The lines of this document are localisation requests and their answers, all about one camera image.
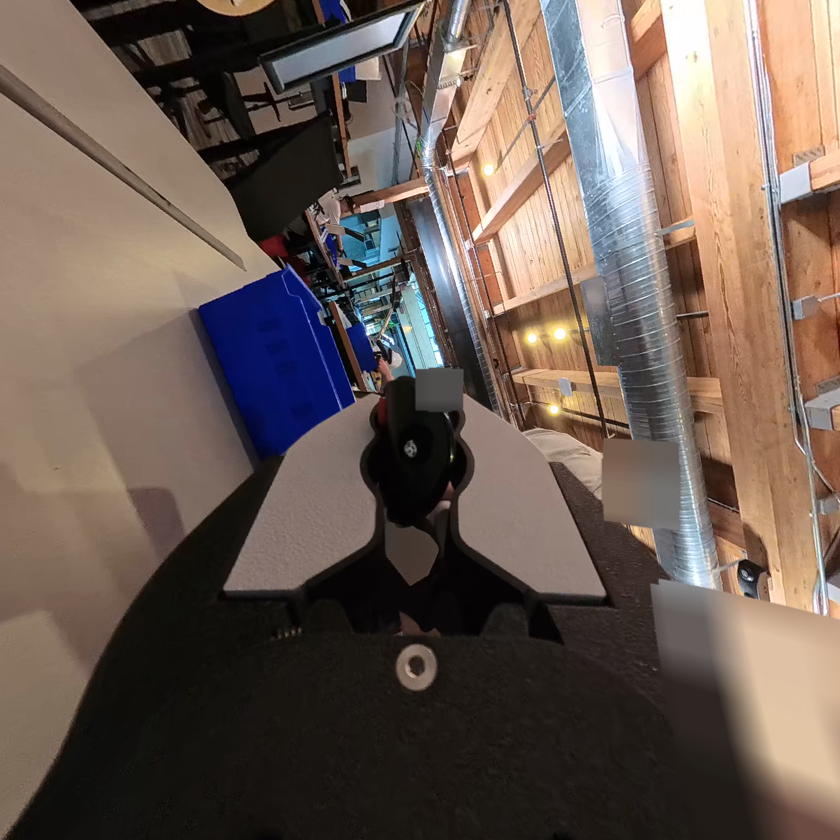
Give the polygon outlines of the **black remote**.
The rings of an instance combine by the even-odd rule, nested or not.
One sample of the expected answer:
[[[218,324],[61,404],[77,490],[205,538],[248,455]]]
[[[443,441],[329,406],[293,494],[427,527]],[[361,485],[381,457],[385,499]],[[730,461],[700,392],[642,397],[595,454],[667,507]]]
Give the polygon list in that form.
[[[417,525],[463,483],[467,456],[457,432],[464,396],[464,373],[450,367],[419,370],[385,385],[364,462],[396,526]]]

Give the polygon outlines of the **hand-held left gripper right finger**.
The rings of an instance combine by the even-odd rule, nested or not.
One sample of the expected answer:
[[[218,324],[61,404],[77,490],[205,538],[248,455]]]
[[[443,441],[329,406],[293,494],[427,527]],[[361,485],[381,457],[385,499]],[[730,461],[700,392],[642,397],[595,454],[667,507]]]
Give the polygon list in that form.
[[[451,509],[457,545],[524,594],[550,603],[604,603],[602,579],[535,445],[469,396],[458,442],[466,469]]]

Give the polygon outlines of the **red storage bin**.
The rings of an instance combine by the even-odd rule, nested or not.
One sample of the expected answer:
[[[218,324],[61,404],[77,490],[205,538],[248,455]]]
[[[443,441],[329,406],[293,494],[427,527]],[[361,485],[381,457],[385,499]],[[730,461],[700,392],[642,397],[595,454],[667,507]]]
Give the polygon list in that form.
[[[298,274],[309,273],[310,263],[308,251],[304,248],[292,245],[283,234],[277,234],[267,239],[260,240],[257,245],[270,257],[280,268],[291,266]]]

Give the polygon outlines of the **blue plastic bin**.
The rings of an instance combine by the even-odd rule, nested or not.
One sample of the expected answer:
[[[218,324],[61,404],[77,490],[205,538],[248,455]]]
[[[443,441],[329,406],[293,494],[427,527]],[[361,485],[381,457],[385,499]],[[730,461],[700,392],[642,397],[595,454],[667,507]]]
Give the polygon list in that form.
[[[322,304],[290,266],[198,308],[257,456],[355,403]]]

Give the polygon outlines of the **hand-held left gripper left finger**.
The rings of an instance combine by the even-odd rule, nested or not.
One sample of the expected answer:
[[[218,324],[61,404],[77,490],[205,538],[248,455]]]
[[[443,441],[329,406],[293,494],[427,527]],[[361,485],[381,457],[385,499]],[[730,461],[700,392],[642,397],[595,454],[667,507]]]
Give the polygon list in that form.
[[[298,592],[371,543],[376,498],[362,460],[379,400],[361,398],[288,449],[224,584],[226,595]]]

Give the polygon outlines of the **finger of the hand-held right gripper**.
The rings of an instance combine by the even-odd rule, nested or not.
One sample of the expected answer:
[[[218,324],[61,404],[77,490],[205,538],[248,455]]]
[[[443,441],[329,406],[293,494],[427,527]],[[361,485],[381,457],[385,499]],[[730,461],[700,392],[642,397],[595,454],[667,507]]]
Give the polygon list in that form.
[[[406,527],[391,522],[391,565],[407,585],[424,581],[438,554],[437,535],[430,521]]]

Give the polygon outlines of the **black display on stand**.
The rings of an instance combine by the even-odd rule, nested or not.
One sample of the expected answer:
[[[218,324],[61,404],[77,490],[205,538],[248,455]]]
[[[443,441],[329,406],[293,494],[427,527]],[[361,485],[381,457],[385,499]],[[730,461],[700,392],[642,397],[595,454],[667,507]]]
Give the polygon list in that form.
[[[277,93],[339,73],[405,45],[425,1],[403,2],[348,24],[324,28],[259,57]]]

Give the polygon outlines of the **black office chair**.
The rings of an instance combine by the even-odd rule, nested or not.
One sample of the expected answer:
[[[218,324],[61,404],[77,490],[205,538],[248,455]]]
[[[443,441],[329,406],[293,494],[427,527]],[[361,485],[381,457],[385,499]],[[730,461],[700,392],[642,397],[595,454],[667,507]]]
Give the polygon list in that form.
[[[324,193],[343,183],[332,123],[323,114],[290,126],[256,163],[229,178],[247,235],[261,243],[280,234]]]

